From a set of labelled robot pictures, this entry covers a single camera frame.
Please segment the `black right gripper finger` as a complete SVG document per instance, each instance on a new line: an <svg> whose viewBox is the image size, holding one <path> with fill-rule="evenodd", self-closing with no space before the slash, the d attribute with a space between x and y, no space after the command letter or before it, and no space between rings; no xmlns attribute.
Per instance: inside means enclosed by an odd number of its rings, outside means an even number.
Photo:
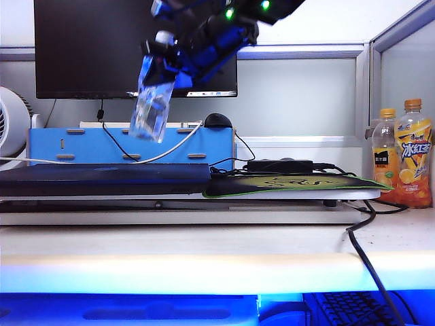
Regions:
<svg viewBox="0 0 435 326"><path fill-rule="evenodd" d="M144 57L155 57L160 53L160 44L154 40L146 39L141 44L141 50Z"/></svg>
<svg viewBox="0 0 435 326"><path fill-rule="evenodd" d="M192 78L181 69L172 67L165 58L145 55L142 61L142 89L169 83L174 84L174 89L193 86Z"/></svg>

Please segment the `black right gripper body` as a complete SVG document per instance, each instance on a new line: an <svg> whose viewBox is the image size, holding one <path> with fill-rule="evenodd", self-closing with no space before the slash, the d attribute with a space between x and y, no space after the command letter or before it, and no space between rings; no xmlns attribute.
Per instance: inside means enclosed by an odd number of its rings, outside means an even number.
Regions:
<svg viewBox="0 0 435 326"><path fill-rule="evenodd" d="M259 28L254 20L212 15L194 31L178 37L175 85L207 83L241 48L255 45L258 35Z"/></svg>

